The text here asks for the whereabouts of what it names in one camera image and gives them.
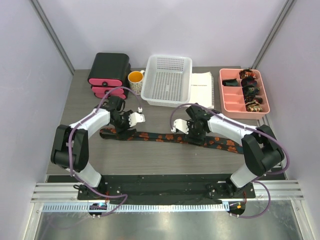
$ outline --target pink plastic bin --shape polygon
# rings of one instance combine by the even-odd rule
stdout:
[[[245,99],[241,87],[239,72],[242,69],[223,68],[220,70],[219,91],[221,101],[221,111],[228,118],[232,119],[261,119],[270,112],[270,107],[265,91],[261,74],[258,70],[252,70],[256,74],[257,86],[260,88],[258,97],[262,98],[263,112],[246,111]],[[237,79],[238,86],[223,86],[222,81],[227,79]]]

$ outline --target white notebook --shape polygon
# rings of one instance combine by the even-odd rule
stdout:
[[[214,108],[214,78],[211,72],[192,73],[190,104]]]

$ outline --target white basket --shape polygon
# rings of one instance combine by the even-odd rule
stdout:
[[[189,57],[149,57],[141,97],[150,105],[177,107],[190,100],[192,60]]]

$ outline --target mug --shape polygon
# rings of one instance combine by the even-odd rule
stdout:
[[[128,75],[128,80],[130,88],[134,91],[135,94],[140,95],[142,89],[142,83],[144,81],[144,70],[141,71],[132,71]]]

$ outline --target wooden tabletop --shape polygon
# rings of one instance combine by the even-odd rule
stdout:
[[[193,73],[211,72],[214,77],[214,109],[220,111],[218,87],[219,70],[234,67],[194,67]],[[77,70],[72,79],[68,98],[64,107],[61,124],[70,125],[88,115],[99,104],[91,91],[87,77],[90,70]],[[152,106],[142,101],[146,122],[136,126],[138,131],[171,133],[169,117],[172,107]],[[137,101],[132,94],[126,100],[125,110],[137,111]],[[179,109],[175,119],[188,120],[184,109]],[[256,120],[239,120],[249,125],[257,125]],[[243,163],[241,154],[219,149],[203,148],[189,144],[117,141],[102,139],[96,132],[89,139],[89,162],[101,174],[209,174],[233,173]],[[50,162],[47,174],[68,174],[64,169]]]

